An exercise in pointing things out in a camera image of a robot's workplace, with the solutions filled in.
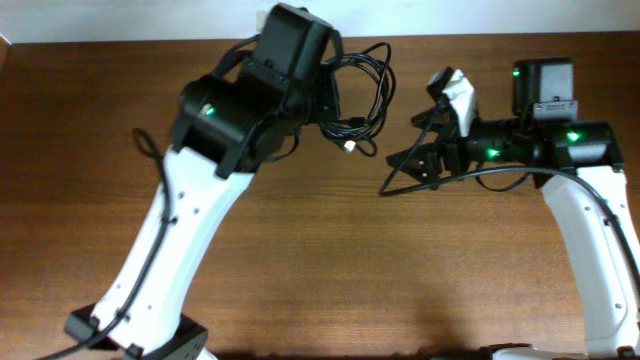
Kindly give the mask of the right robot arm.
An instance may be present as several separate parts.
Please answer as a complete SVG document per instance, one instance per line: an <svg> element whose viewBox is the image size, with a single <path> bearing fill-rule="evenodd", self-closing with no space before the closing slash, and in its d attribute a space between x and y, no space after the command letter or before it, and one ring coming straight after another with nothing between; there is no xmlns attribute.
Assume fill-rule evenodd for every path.
<svg viewBox="0 0 640 360"><path fill-rule="evenodd" d="M513 173L532 180L563 237L583 308L587 359L639 355L639 241L628 209L624 159L612 127L580 121L567 57L516 61L512 117L481 118L460 70L436 73L421 133L387 157L414 189Z"/></svg>

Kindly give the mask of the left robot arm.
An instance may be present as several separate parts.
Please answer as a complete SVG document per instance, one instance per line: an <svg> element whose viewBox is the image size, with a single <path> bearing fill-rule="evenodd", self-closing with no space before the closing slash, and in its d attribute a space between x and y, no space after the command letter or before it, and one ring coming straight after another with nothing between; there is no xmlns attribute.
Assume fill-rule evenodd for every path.
<svg viewBox="0 0 640 360"><path fill-rule="evenodd" d="M122 350L128 359L210 357L207 329L183 305L218 227L258 168L315 114L323 56L339 32L280 3L261 31L182 91L171 144L160 152L136 130L160 185L128 257L103 298L65 324L76 350Z"/></svg>

